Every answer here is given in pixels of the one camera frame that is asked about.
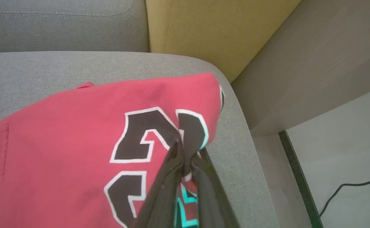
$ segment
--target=dark green strip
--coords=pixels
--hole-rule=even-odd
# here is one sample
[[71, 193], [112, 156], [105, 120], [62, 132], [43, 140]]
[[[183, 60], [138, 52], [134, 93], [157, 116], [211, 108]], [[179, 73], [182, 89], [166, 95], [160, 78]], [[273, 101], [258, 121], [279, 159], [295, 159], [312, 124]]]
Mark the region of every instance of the dark green strip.
[[283, 149], [286, 152], [290, 167], [292, 167], [293, 175], [295, 175], [296, 182], [298, 183], [300, 193], [302, 194], [302, 198], [306, 206], [310, 222], [312, 224], [312, 228], [323, 228], [323, 224], [321, 223], [320, 216], [318, 215], [318, 211], [311, 195], [309, 186], [307, 185], [306, 178], [304, 177], [302, 167], [300, 166], [299, 160], [296, 157], [295, 150], [293, 149], [287, 132], [280, 132], [279, 138], [282, 142]]

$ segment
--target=printed number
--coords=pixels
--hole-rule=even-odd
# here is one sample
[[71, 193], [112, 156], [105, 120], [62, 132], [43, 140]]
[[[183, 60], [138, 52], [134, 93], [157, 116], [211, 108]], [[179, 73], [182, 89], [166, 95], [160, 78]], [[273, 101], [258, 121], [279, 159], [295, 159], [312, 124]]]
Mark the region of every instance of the printed number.
[[[114, 146], [110, 163], [150, 162], [154, 141], [145, 140], [150, 132], [166, 150], [182, 133], [185, 162], [190, 161], [208, 141], [207, 125], [203, 117], [193, 111], [178, 109], [176, 115], [180, 129], [159, 107], [127, 112], [124, 131]], [[147, 171], [121, 171], [104, 188], [113, 217], [124, 228], [130, 227], [137, 218], [133, 200], [146, 198], [146, 175]]]

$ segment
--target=red fabric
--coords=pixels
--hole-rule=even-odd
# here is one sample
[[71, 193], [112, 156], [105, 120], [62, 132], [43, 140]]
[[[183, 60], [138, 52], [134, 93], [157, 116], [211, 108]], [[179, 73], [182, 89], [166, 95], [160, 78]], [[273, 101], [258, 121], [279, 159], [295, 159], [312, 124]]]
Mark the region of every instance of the red fabric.
[[[121, 227], [104, 187], [121, 171], [146, 170], [150, 189], [167, 151], [155, 134], [148, 163], [110, 163], [125, 113], [160, 107], [204, 117], [212, 141], [221, 108], [211, 73], [179, 78], [85, 83], [0, 121], [0, 228]], [[142, 202], [134, 202], [136, 212]]]

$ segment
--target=yellow cushion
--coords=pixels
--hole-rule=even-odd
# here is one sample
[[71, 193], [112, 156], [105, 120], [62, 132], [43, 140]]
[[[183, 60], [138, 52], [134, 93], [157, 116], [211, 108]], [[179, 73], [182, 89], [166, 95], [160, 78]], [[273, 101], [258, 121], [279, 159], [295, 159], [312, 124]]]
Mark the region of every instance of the yellow cushion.
[[150, 51], [191, 56], [232, 82], [300, 0], [146, 0]]

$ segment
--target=gray sofa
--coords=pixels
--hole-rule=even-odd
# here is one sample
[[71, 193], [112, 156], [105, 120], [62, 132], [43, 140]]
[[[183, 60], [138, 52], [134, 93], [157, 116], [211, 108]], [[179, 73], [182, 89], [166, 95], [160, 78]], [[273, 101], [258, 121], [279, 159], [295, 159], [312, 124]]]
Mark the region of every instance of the gray sofa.
[[208, 150], [224, 190], [241, 227], [278, 227], [248, 126], [224, 75], [200, 59], [147, 51], [142, 0], [0, 0], [0, 120], [87, 81], [212, 72], [226, 103]]

